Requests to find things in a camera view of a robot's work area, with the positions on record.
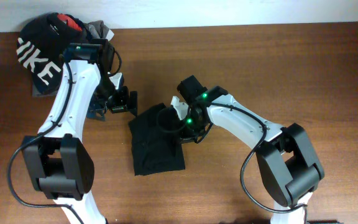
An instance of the brown table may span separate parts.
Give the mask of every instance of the brown table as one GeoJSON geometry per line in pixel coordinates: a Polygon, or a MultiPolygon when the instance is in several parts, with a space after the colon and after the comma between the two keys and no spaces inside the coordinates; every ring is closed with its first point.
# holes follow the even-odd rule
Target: brown table
{"type": "MultiPolygon", "coordinates": [[[[126,85],[139,93],[139,112],[169,104],[181,80],[196,75],[220,85],[244,106],[308,132],[326,177],[310,200],[309,218],[358,223],[358,23],[114,30],[126,85]]],[[[17,33],[0,34],[0,223],[68,223],[60,209],[19,205],[6,184],[6,164],[33,135],[53,97],[32,98],[29,72],[16,59],[17,33]]],[[[86,120],[83,143],[95,164],[93,195],[111,223],[245,223],[269,218],[239,184],[250,151],[214,127],[200,145],[185,144],[186,170],[134,177],[129,113],[86,120]]],[[[19,195],[35,192],[21,156],[12,178],[19,195]]],[[[246,184],[272,206],[256,160],[246,184]]]]}

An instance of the gray fabric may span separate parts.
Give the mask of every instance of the gray fabric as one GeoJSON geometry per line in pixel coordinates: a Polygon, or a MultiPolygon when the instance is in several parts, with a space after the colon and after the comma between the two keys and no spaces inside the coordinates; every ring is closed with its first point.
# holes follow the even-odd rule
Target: gray fabric
{"type": "Polygon", "coordinates": [[[110,30],[106,25],[104,25],[103,21],[90,22],[85,24],[85,27],[91,32],[93,38],[106,38],[107,33],[110,30]]]}

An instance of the black garment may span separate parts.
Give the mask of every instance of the black garment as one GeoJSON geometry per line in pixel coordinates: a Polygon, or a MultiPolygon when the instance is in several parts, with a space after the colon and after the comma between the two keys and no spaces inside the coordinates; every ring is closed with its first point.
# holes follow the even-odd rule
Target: black garment
{"type": "Polygon", "coordinates": [[[61,21],[58,13],[44,14],[30,21],[20,32],[17,43],[19,62],[32,72],[34,85],[41,94],[59,87],[63,62],[59,55],[70,43],[88,43],[92,36],[85,25],[71,15],[82,31],[61,21]]]}
{"type": "MultiPolygon", "coordinates": [[[[132,156],[135,175],[149,175],[185,169],[185,159],[176,134],[163,133],[156,126],[156,115],[164,109],[163,103],[153,106],[129,122],[132,133],[132,156]]],[[[175,111],[160,115],[164,127],[175,123],[175,111]]]]}

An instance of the white wall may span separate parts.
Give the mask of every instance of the white wall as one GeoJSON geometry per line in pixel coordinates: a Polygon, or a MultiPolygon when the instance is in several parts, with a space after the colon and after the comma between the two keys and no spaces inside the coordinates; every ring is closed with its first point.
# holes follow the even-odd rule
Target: white wall
{"type": "Polygon", "coordinates": [[[0,32],[45,12],[110,28],[358,21],[358,0],[0,0],[0,32]]]}

